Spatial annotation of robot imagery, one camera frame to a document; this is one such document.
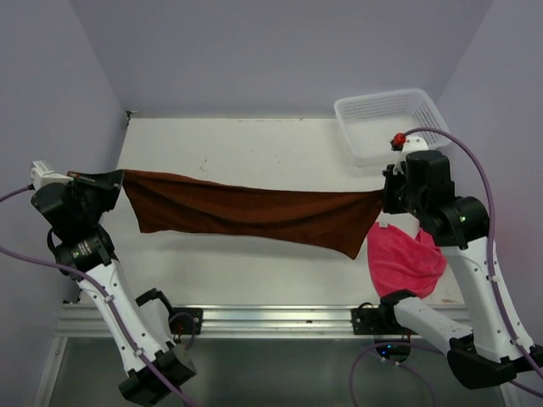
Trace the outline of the brown towel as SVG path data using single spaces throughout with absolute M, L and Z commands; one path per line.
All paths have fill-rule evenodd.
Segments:
M 123 188 L 142 233 L 264 237 L 355 259 L 383 208 L 383 193 L 302 192 L 228 186 L 126 170 Z

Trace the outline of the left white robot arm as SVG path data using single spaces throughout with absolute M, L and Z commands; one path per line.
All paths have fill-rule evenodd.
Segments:
M 130 292 L 113 241 L 100 224 L 116 205 L 123 171 L 61 175 L 35 161 L 30 177 L 31 204 L 51 226 L 48 249 L 61 272 L 92 300 L 115 340 L 126 373 L 120 393 L 136 405 L 155 406 L 196 369 L 171 334 L 176 311 L 157 289 L 140 297 Z

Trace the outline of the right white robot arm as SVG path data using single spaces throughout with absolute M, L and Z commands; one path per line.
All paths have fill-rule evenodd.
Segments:
M 453 271 L 471 324 L 464 326 L 402 289 L 381 298 L 378 323 L 386 332 L 402 327 L 422 336 L 445 357 L 468 389 L 496 387 L 542 366 L 534 343 L 508 294 L 490 235 L 485 206 L 458 197 L 450 162 L 436 150 L 409 153 L 383 171 L 384 210 L 409 213 L 441 249 Z

